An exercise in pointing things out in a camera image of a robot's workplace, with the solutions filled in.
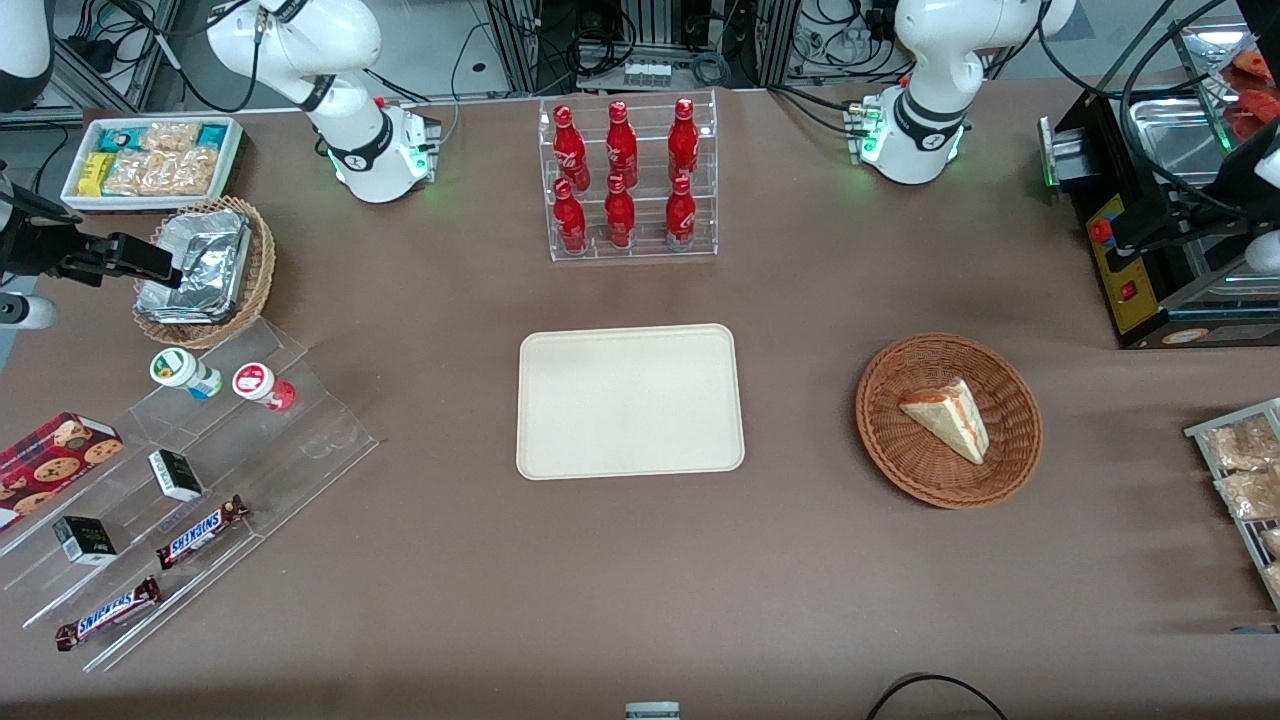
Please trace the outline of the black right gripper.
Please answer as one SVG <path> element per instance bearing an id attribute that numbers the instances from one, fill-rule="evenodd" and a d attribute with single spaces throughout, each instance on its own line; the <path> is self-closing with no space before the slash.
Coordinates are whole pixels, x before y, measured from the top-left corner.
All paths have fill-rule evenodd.
<path id="1" fill-rule="evenodd" d="M 99 288 L 106 277 L 151 281 L 180 288 L 183 272 L 165 249 L 127 233 L 91 236 L 79 231 L 83 218 L 26 188 L 8 188 L 3 200 L 3 273 L 50 275 Z M 88 261 L 64 261 L 86 246 Z"/>

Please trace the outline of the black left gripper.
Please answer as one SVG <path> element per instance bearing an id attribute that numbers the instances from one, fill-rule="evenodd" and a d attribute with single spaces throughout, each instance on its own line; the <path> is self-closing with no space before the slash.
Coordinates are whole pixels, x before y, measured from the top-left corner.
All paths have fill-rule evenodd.
<path id="1" fill-rule="evenodd" d="M 1253 240 L 1271 231 L 1271 183 L 1258 174 L 1257 165 L 1224 167 L 1197 191 L 1194 210 L 1187 205 L 1135 205 L 1117 214 L 1115 250 L 1148 252 L 1236 236 Z"/>

